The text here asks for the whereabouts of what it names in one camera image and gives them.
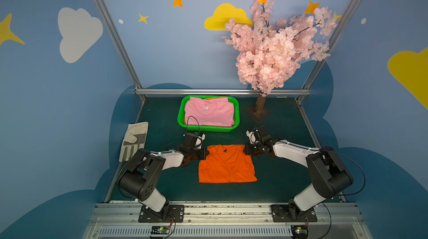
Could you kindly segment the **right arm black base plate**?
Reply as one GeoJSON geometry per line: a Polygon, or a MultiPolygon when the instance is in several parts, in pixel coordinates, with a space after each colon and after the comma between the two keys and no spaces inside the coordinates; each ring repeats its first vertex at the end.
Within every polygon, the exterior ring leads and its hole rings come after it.
{"type": "Polygon", "coordinates": [[[271,205],[274,222],[317,222],[314,208],[302,211],[294,204],[271,205]]]}

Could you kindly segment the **orange t-shirt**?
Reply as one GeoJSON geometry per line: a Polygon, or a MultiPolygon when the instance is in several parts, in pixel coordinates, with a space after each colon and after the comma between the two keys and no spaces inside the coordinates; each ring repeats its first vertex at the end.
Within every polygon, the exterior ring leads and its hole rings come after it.
{"type": "Polygon", "coordinates": [[[244,153],[244,145],[211,145],[205,160],[199,162],[200,183],[226,184],[256,182],[251,156],[244,153]]]}

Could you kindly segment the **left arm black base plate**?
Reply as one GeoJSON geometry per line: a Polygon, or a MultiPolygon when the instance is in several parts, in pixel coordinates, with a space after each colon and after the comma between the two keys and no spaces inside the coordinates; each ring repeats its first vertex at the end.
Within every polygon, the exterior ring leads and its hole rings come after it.
{"type": "Polygon", "coordinates": [[[182,204],[167,204],[160,212],[150,209],[148,206],[142,206],[138,222],[139,223],[166,223],[174,220],[176,223],[182,223],[185,213],[185,206],[182,204]]]}

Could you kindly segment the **yellow t-shirt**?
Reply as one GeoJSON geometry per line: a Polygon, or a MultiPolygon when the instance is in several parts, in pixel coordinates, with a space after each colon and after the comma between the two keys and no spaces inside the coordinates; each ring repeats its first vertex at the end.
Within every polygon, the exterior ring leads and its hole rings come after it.
{"type": "Polygon", "coordinates": [[[218,96],[218,97],[207,97],[204,98],[204,100],[221,100],[221,101],[228,101],[228,97],[226,96],[218,96]]]}

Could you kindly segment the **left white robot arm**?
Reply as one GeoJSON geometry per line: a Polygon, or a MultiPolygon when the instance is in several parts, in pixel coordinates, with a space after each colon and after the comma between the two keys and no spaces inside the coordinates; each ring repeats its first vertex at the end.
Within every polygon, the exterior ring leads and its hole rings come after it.
{"type": "Polygon", "coordinates": [[[208,156],[207,148],[202,146],[205,137],[203,132],[187,132],[183,141],[172,150],[138,150],[119,173],[119,190],[138,200],[153,213],[166,214],[169,201],[156,189],[162,172],[184,167],[193,160],[205,160],[208,156]]]}

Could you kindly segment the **pink t-shirt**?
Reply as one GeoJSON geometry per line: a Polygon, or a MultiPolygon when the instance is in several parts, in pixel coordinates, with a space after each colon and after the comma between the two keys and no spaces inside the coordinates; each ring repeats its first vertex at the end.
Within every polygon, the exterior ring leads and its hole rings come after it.
{"type": "Polygon", "coordinates": [[[185,104],[185,124],[232,127],[235,107],[232,102],[190,97],[185,104]]]}

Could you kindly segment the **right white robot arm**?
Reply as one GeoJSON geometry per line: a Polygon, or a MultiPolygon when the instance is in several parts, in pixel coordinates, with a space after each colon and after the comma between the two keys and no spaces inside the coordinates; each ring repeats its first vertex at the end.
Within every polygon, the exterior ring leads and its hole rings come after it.
{"type": "Polygon", "coordinates": [[[249,142],[245,144],[246,155],[272,154],[287,159],[308,169],[311,184],[289,201],[289,215],[298,215],[331,199],[353,184],[350,171],[332,148],[311,148],[288,140],[274,139],[265,130],[255,128],[246,132],[249,142]]]}

